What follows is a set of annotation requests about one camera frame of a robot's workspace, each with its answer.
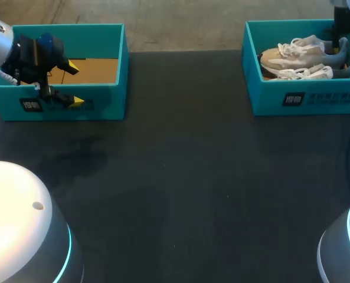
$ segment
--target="white shoelace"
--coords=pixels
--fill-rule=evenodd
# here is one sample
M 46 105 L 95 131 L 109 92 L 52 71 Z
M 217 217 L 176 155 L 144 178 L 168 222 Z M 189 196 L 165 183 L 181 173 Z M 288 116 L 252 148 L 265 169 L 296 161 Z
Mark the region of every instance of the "white shoelace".
M 307 50 L 315 48 L 315 47 L 320 47 L 322 51 L 324 51 L 324 44 L 323 43 L 318 43 L 317 45 L 306 45 L 306 46 L 299 46 L 296 44 L 298 40 L 301 40 L 301 38 L 294 38 L 290 44 L 284 43 L 278 43 L 278 48 L 279 52 L 282 56 L 288 57 L 292 54 L 296 55 L 301 55 L 307 53 Z
M 288 69 L 279 71 L 279 78 L 285 78 L 288 80 L 310 80 L 310 78 L 308 77 L 309 75 L 311 75 L 311 73 L 307 68 L 301 68 L 297 70 Z

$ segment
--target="cardboard box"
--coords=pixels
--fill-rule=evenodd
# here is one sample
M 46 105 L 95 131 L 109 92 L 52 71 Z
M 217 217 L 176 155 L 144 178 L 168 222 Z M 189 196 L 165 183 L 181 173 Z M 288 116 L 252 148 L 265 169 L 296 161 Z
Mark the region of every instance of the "cardboard box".
M 350 114 L 350 79 L 266 81 L 257 54 L 315 34 L 331 40 L 326 31 L 333 20 L 249 21 L 244 31 L 241 61 L 255 116 Z
M 67 77 L 52 70 L 49 83 L 63 94 L 84 100 L 79 107 L 65 108 L 37 97 L 33 85 L 10 85 L 0 78 L 0 115 L 5 121 L 121 120 L 125 116 L 129 52 L 122 24 L 20 25 L 15 35 L 38 38 L 50 32 L 64 44 L 67 58 L 80 72 Z M 27 111 L 24 105 L 35 105 Z

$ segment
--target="shoe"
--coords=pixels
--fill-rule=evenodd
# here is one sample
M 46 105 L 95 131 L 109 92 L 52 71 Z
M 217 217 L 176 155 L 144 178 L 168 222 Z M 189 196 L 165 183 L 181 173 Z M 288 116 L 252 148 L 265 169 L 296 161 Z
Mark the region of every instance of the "shoe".
M 279 71 L 279 77 L 271 81 L 288 80 L 321 80 L 332 78 L 350 78 L 350 66 L 344 70 L 333 70 L 330 66 L 319 64 L 312 68 L 301 68 L 297 70 L 288 69 Z
M 343 70 L 333 70 L 333 78 L 350 78 L 350 66 Z
M 261 66 L 274 75 L 280 70 L 303 69 L 323 64 L 333 69 L 341 68 L 348 53 L 348 40 L 339 40 L 340 52 L 333 54 L 332 41 L 322 41 L 314 35 L 295 38 L 290 44 L 278 44 L 277 48 L 264 51 L 260 58 Z

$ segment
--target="black tabletop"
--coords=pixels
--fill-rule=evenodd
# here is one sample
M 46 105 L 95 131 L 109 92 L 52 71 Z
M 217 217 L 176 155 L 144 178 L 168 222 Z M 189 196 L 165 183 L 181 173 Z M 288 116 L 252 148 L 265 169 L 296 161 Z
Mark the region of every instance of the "black tabletop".
M 318 282 L 350 204 L 350 116 L 253 117 L 239 51 L 130 55 L 124 121 L 4 123 L 88 282 Z

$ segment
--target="teal plastic bin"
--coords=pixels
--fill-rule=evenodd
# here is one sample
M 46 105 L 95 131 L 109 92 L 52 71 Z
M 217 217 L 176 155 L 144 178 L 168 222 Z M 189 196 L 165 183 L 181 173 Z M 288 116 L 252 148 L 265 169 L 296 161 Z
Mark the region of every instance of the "teal plastic bin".
M 123 24 L 18 25 L 12 28 L 16 34 L 31 38 L 38 38 L 45 32 L 52 33 L 63 41 L 68 58 L 118 58 L 118 69 L 115 83 L 54 84 L 57 90 L 75 95 L 85 102 L 80 107 L 67 109 L 61 104 L 46 103 L 40 99 L 40 112 L 27 112 L 21 104 L 21 99 L 37 98 L 33 85 L 10 85 L 0 78 L 0 115 L 5 121 L 124 118 L 129 52 Z
M 241 57 L 254 115 L 350 114 L 350 79 L 264 81 L 257 59 L 294 38 L 315 34 L 331 40 L 332 24 L 330 19 L 246 22 Z

